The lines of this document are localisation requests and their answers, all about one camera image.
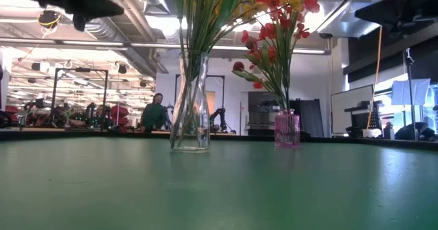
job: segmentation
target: pink glass vase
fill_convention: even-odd
[[[294,110],[281,110],[275,116],[275,147],[296,148],[300,146],[300,116]]]

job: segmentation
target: green shirt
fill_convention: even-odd
[[[161,128],[166,124],[164,107],[158,103],[149,103],[143,111],[142,124],[146,129]]]

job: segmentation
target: glass vase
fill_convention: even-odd
[[[170,147],[175,151],[206,151],[210,146],[210,122],[205,94],[208,55],[180,54],[181,86],[173,110]]]
[[[300,146],[300,116],[294,110],[281,110],[275,116],[275,147],[296,148]]]

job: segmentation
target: green table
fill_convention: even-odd
[[[0,142],[0,229],[438,229],[438,153],[359,144]]]

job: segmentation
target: man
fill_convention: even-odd
[[[163,94],[157,93],[153,97],[142,114],[142,131],[151,132],[154,129],[161,129],[166,124],[167,117],[165,107],[162,106]]]

